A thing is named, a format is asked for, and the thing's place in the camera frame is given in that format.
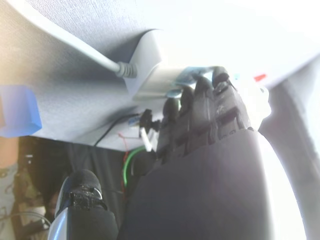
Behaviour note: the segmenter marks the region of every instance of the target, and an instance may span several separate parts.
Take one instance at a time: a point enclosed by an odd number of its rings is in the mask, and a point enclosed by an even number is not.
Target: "blue object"
[[[35,94],[23,85],[0,85],[0,136],[27,136],[41,128]]]

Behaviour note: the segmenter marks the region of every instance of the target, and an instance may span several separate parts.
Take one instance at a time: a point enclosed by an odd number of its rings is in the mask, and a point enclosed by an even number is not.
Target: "red object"
[[[262,79],[265,79],[266,77],[267,77],[266,74],[261,74],[261,75],[255,76],[255,77],[254,77],[254,80],[255,80],[256,82],[260,82]]]

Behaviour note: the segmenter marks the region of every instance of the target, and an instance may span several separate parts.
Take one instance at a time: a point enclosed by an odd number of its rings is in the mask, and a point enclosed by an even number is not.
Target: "wire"
[[[51,223],[50,221],[45,217],[42,216],[41,214],[37,213],[37,212],[32,212],[32,211],[21,211],[21,212],[17,212],[17,213],[13,213],[11,215],[5,216],[3,218],[0,218],[0,222],[7,220],[7,219],[11,219],[13,217],[17,217],[17,216],[33,216],[33,217],[38,217],[42,220],[44,220],[44,222],[50,227]]]
[[[134,114],[128,114],[128,115],[123,115],[121,117],[119,117],[117,120],[115,120],[110,127],[105,131],[105,133],[95,142],[95,144],[93,145],[94,147],[96,147],[98,145],[98,143],[101,142],[102,139],[104,139],[104,137],[115,127],[115,125],[117,125],[118,122],[120,122],[123,119],[129,119],[129,118],[133,118],[136,116],[139,116],[139,113],[134,113]]]
[[[62,27],[56,25],[40,12],[34,9],[25,0],[6,0],[9,5],[11,5],[19,14],[21,14],[30,23],[51,35],[52,37],[60,40],[61,42],[77,49],[79,52],[83,53],[96,63],[109,69],[112,72],[117,73],[118,77],[128,77],[135,78],[137,75],[137,70],[135,66],[128,63],[119,62],[115,63],[110,60],[102,53],[98,52],[96,49],[80,40],[76,36],[72,35],[70,32],[64,30]]]
[[[125,164],[123,166],[123,183],[124,183],[125,187],[127,186],[127,169],[128,169],[128,166],[129,166],[129,163],[130,163],[131,159],[137,153],[140,153],[140,152],[144,151],[145,149],[146,149],[145,146],[138,147],[137,149],[135,149],[132,152],[130,152],[128,158],[126,159]]]

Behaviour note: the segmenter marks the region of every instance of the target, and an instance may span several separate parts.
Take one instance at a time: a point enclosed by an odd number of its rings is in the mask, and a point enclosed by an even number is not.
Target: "gray textured surface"
[[[311,31],[303,32],[303,24],[296,23],[295,11],[299,10],[296,5],[297,9],[286,11],[289,17],[283,17],[279,7],[268,9],[247,1],[243,7],[240,1],[208,5],[205,0],[28,2],[114,61],[128,61],[139,38],[150,29],[181,32],[200,46],[212,46],[206,54],[213,56],[220,49],[239,67],[272,72],[273,79],[292,72],[317,52],[318,36]],[[92,144],[106,124],[123,113],[135,112],[136,107],[160,111],[162,100],[132,102],[124,82],[113,73],[38,30],[5,1],[0,0],[0,8],[0,81],[27,84],[35,92],[43,122],[37,136]],[[317,16],[308,13],[304,22]],[[268,65],[275,54],[277,63],[283,63],[281,67]],[[288,56],[290,64],[286,65]],[[124,129],[122,125],[117,131],[126,134]],[[112,136],[100,146],[124,149],[116,131]]]

